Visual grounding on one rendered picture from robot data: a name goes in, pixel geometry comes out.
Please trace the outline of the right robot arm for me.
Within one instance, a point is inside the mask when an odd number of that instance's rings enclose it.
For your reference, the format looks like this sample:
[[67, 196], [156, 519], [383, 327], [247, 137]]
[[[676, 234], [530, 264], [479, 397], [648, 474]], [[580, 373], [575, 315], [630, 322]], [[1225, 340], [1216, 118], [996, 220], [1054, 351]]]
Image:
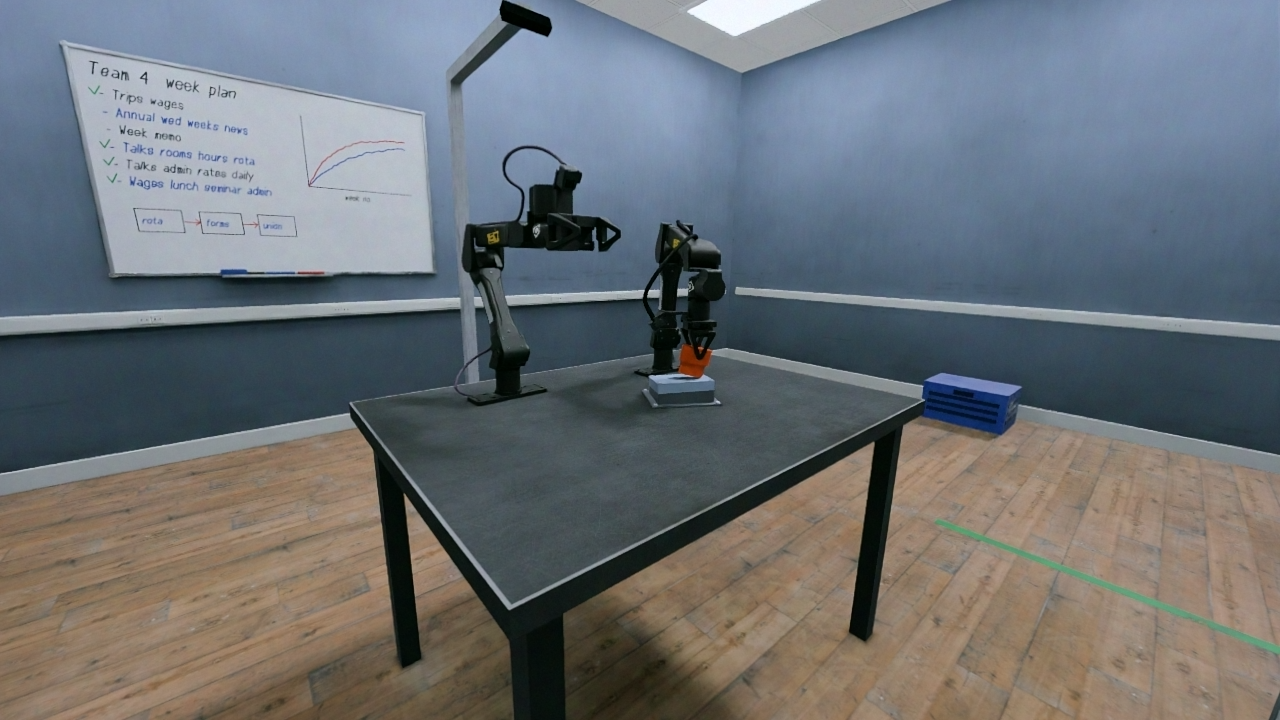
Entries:
[[[576, 167], [561, 165], [556, 184], [572, 192], [581, 179], [582, 172]], [[543, 236], [547, 214], [556, 213], [556, 190], [552, 190], [552, 184], [532, 184], [529, 188], [529, 208], [527, 222], [465, 227], [462, 266], [474, 278], [483, 299], [492, 334], [489, 368], [495, 369], [497, 375], [495, 391], [468, 396], [468, 402], [477, 406], [547, 392], [547, 387], [536, 383], [521, 386], [520, 366], [529, 361], [530, 348], [509, 314], [500, 281], [504, 249], [547, 249]], [[485, 249], [475, 249], [474, 233], [476, 246]]]

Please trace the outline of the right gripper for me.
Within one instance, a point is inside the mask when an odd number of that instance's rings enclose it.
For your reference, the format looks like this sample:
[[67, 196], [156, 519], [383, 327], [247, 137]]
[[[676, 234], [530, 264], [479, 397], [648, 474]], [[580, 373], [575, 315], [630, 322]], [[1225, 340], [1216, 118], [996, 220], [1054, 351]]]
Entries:
[[[552, 184], [552, 190], [556, 190], [557, 214], [549, 213], [547, 215], [547, 225], [543, 231], [543, 236], [547, 241], [547, 250], [593, 251], [595, 249], [593, 231], [596, 227], [598, 251], [608, 251], [608, 249], [611, 249], [611, 246], [621, 238], [620, 228], [613, 225], [605, 217], [571, 215], [573, 214], [573, 191], [566, 192], [556, 184], [558, 170], [559, 169], [556, 169], [556, 178]], [[607, 228], [614, 232], [614, 236], [608, 241]]]

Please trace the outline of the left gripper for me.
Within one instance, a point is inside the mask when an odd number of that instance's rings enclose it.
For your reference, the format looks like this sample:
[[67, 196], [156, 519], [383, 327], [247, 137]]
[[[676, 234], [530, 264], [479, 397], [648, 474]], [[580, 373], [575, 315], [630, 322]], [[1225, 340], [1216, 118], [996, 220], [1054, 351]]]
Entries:
[[[707, 354], [707, 348], [710, 346], [710, 342], [716, 337], [716, 331], [713, 329], [717, 327], [717, 322], [710, 320], [710, 300], [707, 300], [705, 302], [705, 299], [700, 299], [700, 302], [698, 302], [698, 299], [689, 297], [687, 311], [660, 310], [660, 313], [655, 314], [658, 318], [664, 315], [682, 315], [681, 322], [684, 322], [684, 327], [681, 327], [680, 331], [684, 334], [684, 340], [686, 341], [686, 345], [692, 343], [698, 360], [701, 360]], [[708, 337], [707, 343], [704, 345], [701, 354], [699, 354], [698, 347], [701, 346], [704, 337]]]

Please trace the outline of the white metal plate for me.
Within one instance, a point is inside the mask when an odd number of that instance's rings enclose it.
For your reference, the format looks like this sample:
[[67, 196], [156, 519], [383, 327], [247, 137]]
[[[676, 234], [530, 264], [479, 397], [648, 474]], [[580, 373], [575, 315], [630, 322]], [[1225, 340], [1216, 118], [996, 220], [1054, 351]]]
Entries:
[[[716, 380], [709, 379], [704, 374], [701, 377], [685, 374], [649, 375], [649, 386], [658, 395], [716, 389]], [[662, 384], [658, 384], [658, 382], [662, 382]]]

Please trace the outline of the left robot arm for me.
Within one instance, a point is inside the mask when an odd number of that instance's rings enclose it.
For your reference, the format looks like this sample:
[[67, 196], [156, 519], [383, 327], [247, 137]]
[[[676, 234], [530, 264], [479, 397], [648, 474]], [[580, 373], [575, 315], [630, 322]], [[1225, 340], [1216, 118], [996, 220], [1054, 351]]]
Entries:
[[[678, 225], [672, 225], [671, 223], [660, 223], [660, 231], [657, 238], [655, 247], [655, 260], [660, 264], [666, 260], [669, 252], [686, 237], [684, 229]], [[718, 256], [718, 258], [717, 258]], [[722, 270], [718, 270], [721, 265], [721, 250], [716, 247], [714, 243], [705, 240], [689, 240], [684, 243], [681, 249], [669, 259], [669, 263], [660, 272], [660, 295], [659, 295], [659, 307], [666, 311], [676, 311], [677, 292], [678, 292], [678, 278], [682, 272], [699, 272], [698, 275], [691, 275], [689, 278], [689, 297], [717, 301], [724, 295], [724, 281], [722, 281]], [[710, 268], [710, 269], [690, 269], [690, 268]], [[716, 270], [717, 269], [717, 270]], [[680, 345], [681, 333], [677, 327], [676, 315], [654, 316], [655, 322], [648, 322], [652, 327], [652, 341], [650, 347], [654, 348], [654, 364], [652, 366], [641, 368], [634, 370], [637, 375], [660, 375], [671, 372], [678, 372], [680, 363], [673, 363], [673, 348]]]

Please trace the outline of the orange cylindrical peg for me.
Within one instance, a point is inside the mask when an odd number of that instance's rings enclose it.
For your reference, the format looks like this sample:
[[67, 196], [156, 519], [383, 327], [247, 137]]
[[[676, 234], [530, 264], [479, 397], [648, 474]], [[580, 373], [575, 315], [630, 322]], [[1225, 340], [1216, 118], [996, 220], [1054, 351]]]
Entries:
[[701, 360], [698, 360], [692, 345], [684, 345], [678, 360], [681, 360], [678, 366], [678, 373], [692, 377], [701, 377], [704, 366], [709, 365], [712, 350], [707, 348], [707, 354]]

